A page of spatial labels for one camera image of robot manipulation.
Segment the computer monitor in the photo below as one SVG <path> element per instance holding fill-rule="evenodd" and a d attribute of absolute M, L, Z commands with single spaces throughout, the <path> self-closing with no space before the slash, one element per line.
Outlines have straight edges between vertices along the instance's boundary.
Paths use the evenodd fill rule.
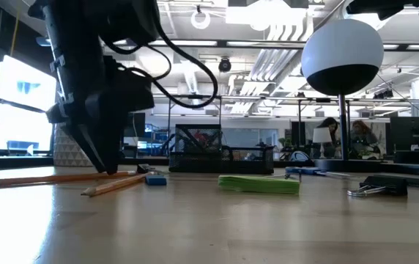
<path fill-rule="evenodd" d="M 128 113 L 127 125 L 123 131 L 123 136 L 144 137 L 145 119 L 145 113 Z"/>
<path fill-rule="evenodd" d="M 292 145 L 299 145 L 299 122 L 291 122 Z M 305 123 L 300 123 L 300 145 L 305 145 Z"/>
<path fill-rule="evenodd" d="M 419 145 L 419 117 L 391 117 L 390 132 L 395 150 L 411 150 Z"/>

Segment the black binder clip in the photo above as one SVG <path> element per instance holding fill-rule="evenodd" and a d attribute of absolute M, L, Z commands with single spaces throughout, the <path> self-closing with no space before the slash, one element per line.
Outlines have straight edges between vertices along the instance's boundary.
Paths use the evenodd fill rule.
<path fill-rule="evenodd" d="M 389 194 L 393 196 L 408 195 L 408 182 L 398 177 L 369 176 L 359 184 L 356 191 L 348 191 L 353 197 L 367 197 L 371 194 Z"/>

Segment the woman with long hair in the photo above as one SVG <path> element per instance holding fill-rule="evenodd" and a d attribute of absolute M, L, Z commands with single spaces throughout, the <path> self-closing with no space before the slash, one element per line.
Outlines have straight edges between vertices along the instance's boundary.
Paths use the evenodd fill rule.
<path fill-rule="evenodd" d="M 317 127 L 318 128 L 328 128 L 328 130 L 330 131 L 330 137 L 332 138 L 332 143 L 333 144 L 336 143 L 335 133 L 336 133 L 336 131 L 338 129 L 338 122 L 336 122 L 335 118 L 333 118 L 333 117 L 327 117 Z"/>
<path fill-rule="evenodd" d="M 350 132 L 352 150 L 358 155 L 362 156 L 365 151 L 371 153 L 380 153 L 377 144 L 376 135 L 372 133 L 372 130 L 361 120 L 356 120 L 352 124 L 352 130 Z"/>
<path fill-rule="evenodd" d="M 335 158 L 336 151 L 340 150 L 340 147 L 336 147 L 336 136 L 335 136 L 335 133 L 338 130 L 338 122 L 336 122 L 335 118 L 333 117 L 327 117 L 317 127 L 328 128 L 328 130 L 330 131 L 330 137 L 332 138 L 332 142 L 324 143 L 324 156 L 326 158 Z M 312 151 L 311 151 L 311 157 L 312 158 L 320 157 L 320 144 L 314 144 L 314 147 L 312 148 Z"/>

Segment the black mesh organizer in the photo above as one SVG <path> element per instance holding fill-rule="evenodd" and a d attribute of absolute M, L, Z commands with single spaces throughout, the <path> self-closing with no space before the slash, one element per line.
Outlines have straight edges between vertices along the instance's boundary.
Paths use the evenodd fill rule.
<path fill-rule="evenodd" d="M 273 147 L 221 145 L 220 125 L 176 125 L 171 172 L 272 174 Z"/>
<path fill-rule="evenodd" d="M 274 147 L 223 146 L 224 173 L 272 174 Z"/>
<path fill-rule="evenodd" d="M 171 172 L 220 172 L 221 126 L 175 125 L 175 151 L 170 154 Z"/>

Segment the black cable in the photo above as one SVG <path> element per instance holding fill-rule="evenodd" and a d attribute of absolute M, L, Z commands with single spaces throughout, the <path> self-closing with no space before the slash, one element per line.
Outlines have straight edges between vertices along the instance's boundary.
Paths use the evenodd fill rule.
<path fill-rule="evenodd" d="M 130 55 L 135 53 L 138 49 L 140 49 L 142 47 L 142 45 L 137 45 L 135 48 L 132 48 L 130 50 L 125 50 L 123 48 L 119 48 L 117 47 L 115 44 L 109 42 L 109 41 L 104 41 L 104 43 L 112 50 L 117 52 L 118 54 L 123 54 L 123 55 Z"/>
<path fill-rule="evenodd" d="M 162 52 L 162 51 L 159 51 L 158 49 L 156 49 L 156 48 L 154 48 L 154 47 L 151 47 L 151 46 L 149 46 L 149 45 L 145 45 L 145 47 L 147 47 L 148 49 L 150 49 L 150 50 L 152 50 L 152 51 L 155 51 L 155 52 L 157 52 L 157 53 L 159 53 L 160 55 L 162 55 L 164 58 L 166 58 L 166 60 L 167 60 L 167 64 L 168 64 L 168 68 L 167 68 L 167 71 L 165 72 L 165 73 L 163 73 L 162 75 L 159 75 L 158 77 L 154 77 L 154 79 L 156 79 L 156 80 L 161 80 L 162 78 L 165 78 L 169 73 L 171 73 L 171 70 L 172 70 L 172 63 L 171 63 L 171 60 L 170 59 L 168 59 L 168 57 Z"/>
<path fill-rule="evenodd" d="M 392 87 L 392 85 L 391 84 L 389 84 L 388 82 L 386 82 L 382 77 L 380 77 L 380 75 L 379 74 L 377 74 L 377 77 L 379 77 L 384 83 L 386 83 L 388 86 L 389 86 L 389 88 L 391 88 L 397 95 L 400 95 L 400 97 L 401 98 L 403 98 L 407 103 L 409 103 L 411 106 L 413 106 L 413 107 L 415 107 L 418 111 L 419 111 L 419 108 L 417 107 L 417 106 L 415 106 L 415 104 L 413 104 L 412 102 L 410 102 L 409 100 L 408 100 L 408 98 L 406 98 L 406 97 L 404 97 L 403 95 L 401 95 L 401 93 L 400 92 L 397 92 L 397 90 L 395 90 L 393 87 Z"/>
<path fill-rule="evenodd" d="M 211 104 L 211 102 L 214 101 L 214 99 L 216 98 L 216 96 L 218 95 L 218 80 L 216 79 L 215 75 L 212 74 L 211 70 L 208 69 L 208 67 L 206 67 L 203 63 L 201 63 L 199 60 L 193 58 L 191 55 L 185 53 L 182 49 L 180 49 L 179 47 L 177 47 L 175 44 L 172 43 L 172 41 L 167 37 L 166 33 L 163 30 L 163 27 L 160 25 L 160 18 L 159 18 L 159 12 L 158 7 L 156 6 L 154 1 L 148 1 L 149 2 L 149 6 L 151 9 L 151 13 L 152 13 L 152 20 L 154 21 L 154 24 L 156 26 L 156 30 L 157 33 L 160 35 L 160 37 L 162 37 L 162 39 L 164 40 L 164 42 L 169 46 L 169 48 L 171 48 L 172 50 L 174 50 L 175 52 L 177 52 L 180 56 L 188 59 L 189 61 L 191 61 L 193 64 L 197 65 L 198 67 L 200 67 L 200 69 L 202 69 L 211 79 L 212 85 L 213 85 L 213 91 L 212 91 L 212 95 L 211 97 L 206 100 L 203 103 L 200 103 L 198 105 L 190 105 L 190 104 L 186 104 L 186 103 L 182 103 L 179 100 L 177 100 L 174 96 L 172 96 L 171 94 L 169 94 L 159 83 L 157 83 L 154 79 L 152 80 L 152 83 L 164 94 L 166 95 L 170 100 L 172 100 L 174 103 L 176 103 L 179 106 L 185 107 L 185 108 L 189 108 L 189 109 L 199 109 L 205 106 L 208 106 L 209 104 Z M 143 70 L 140 72 L 138 68 L 137 71 L 143 75 L 148 75 L 148 73 L 144 72 Z"/>
<path fill-rule="evenodd" d="M 126 70 L 132 71 L 132 72 L 136 72 L 136 73 L 140 73 L 141 75 L 143 75 L 144 77 L 148 78 L 167 98 L 169 98 L 172 102 L 174 102 L 175 104 L 177 104 L 178 106 L 181 107 L 185 107 L 185 108 L 189 108 L 189 109 L 199 109 L 203 106 L 207 106 L 209 103 L 211 103 L 211 101 L 207 101 L 209 103 L 201 103 L 199 105 L 189 105 L 186 103 L 181 102 L 180 100 L 177 100 L 174 96 L 172 96 L 170 93 L 167 92 L 166 88 L 164 88 L 162 85 L 160 85 L 160 83 L 158 83 L 156 81 L 156 79 L 154 77 L 152 77 L 149 73 L 147 73 L 145 70 L 142 70 L 140 68 L 137 67 L 129 67 Z"/>

